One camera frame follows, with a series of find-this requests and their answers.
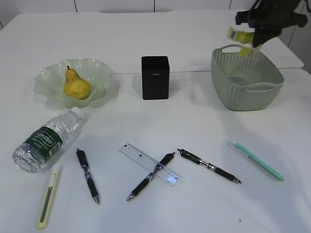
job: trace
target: black pen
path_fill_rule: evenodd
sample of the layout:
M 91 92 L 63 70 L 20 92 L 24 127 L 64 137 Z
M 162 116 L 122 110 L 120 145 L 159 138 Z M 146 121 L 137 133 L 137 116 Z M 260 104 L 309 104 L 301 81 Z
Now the black pen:
M 96 190 L 96 187 L 95 187 L 95 184 L 94 184 L 94 181 L 92 178 L 92 174 L 89 171 L 88 162 L 86 160 L 86 154 L 84 153 L 83 150 L 77 149 L 77 156 L 78 156 L 81 168 L 84 172 L 84 176 L 86 178 L 86 182 L 87 182 L 88 188 L 91 192 L 91 195 L 92 195 L 94 201 L 96 202 L 96 204 L 99 204 L 100 203 L 99 195 L 98 195 L 98 192 Z
M 162 165 L 166 165 L 169 163 L 170 160 L 172 160 L 172 158 L 174 157 L 175 152 L 173 153 L 169 153 L 167 155 L 165 155 L 165 157 L 160 161 L 160 164 Z M 149 181 L 155 176 L 155 174 L 160 171 L 163 167 L 158 164 L 155 166 L 155 170 L 153 172 L 150 172 L 148 176 L 146 176 L 146 178 L 140 182 L 140 184 L 130 193 L 130 195 L 127 197 L 127 201 L 129 201 L 130 199 L 134 198 L 135 196 L 138 195 L 138 193 L 140 193 L 140 191 L 147 186 L 147 184 L 149 183 Z
M 241 183 L 241 181 L 236 178 L 234 175 L 222 170 L 219 167 L 216 167 L 215 165 L 205 162 L 203 159 L 199 158 L 198 156 L 184 150 L 184 149 L 178 149 L 180 152 L 180 155 L 182 157 L 184 157 L 185 159 L 189 159 L 190 161 L 193 161 L 196 164 L 202 165 L 204 167 L 206 167 L 208 170 L 211 170 L 215 173 L 217 173 L 218 175 L 221 175 L 222 177 L 225 177 L 226 179 L 235 182 L 235 183 Z

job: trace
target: basket handle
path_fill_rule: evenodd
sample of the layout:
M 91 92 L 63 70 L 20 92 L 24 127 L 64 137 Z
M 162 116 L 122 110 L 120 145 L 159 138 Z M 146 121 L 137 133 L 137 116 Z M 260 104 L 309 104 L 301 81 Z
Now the basket handle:
M 271 86 L 272 88 L 269 89 L 269 90 L 263 90 L 263 91 L 250 91 L 250 90 L 247 90 L 247 88 L 249 88 L 249 87 L 258 87 L 258 86 Z M 278 85 L 272 84 L 272 83 L 256 83 L 256 84 L 252 84 L 252 85 L 247 86 L 246 88 L 244 88 L 244 91 L 247 92 L 247 93 L 266 92 L 266 91 L 272 91 L 277 86 Z
M 243 48 L 242 45 L 232 44 L 232 45 L 223 46 L 223 47 L 221 47 L 221 48 L 219 48 L 217 50 L 220 50 L 220 52 L 222 52 L 222 53 L 229 53 L 229 52 L 223 52 L 223 50 L 226 49 L 226 48 L 234 48 L 234 47 Z

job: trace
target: plastic basket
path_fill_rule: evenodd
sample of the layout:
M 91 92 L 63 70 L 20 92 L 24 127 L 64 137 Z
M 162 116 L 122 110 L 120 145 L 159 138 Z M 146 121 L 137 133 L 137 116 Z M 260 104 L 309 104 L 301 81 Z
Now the plastic basket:
M 238 52 L 223 52 L 228 45 L 212 54 L 211 74 L 223 104 L 234 111 L 266 108 L 277 96 L 284 78 L 277 67 L 261 52 L 244 58 Z

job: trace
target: pen tip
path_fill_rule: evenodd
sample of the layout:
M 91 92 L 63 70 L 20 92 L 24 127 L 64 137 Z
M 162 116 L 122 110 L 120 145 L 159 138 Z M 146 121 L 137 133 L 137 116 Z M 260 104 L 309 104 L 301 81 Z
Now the pen tip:
M 131 193 L 131 194 L 127 197 L 126 201 L 129 201 L 129 200 L 132 199 L 133 197 L 134 197 L 134 195 Z
M 96 202 L 96 204 L 99 205 L 99 198 L 98 198 L 98 196 L 93 197 L 93 199 L 94 199 L 94 201 Z
M 233 182 L 235 182 L 235 183 L 242 183 L 242 182 L 241 182 L 241 180 L 239 180 L 239 179 L 238 179 L 238 178 L 236 178 L 236 177 L 235 177 L 235 178 L 233 178 Z

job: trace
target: pear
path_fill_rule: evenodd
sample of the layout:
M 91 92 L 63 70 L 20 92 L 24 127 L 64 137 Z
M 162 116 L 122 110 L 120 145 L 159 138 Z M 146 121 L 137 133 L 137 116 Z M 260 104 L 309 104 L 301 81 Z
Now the pear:
M 91 84 L 87 80 L 81 78 L 77 71 L 67 66 L 64 92 L 66 96 L 78 100 L 85 100 L 91 92 Z

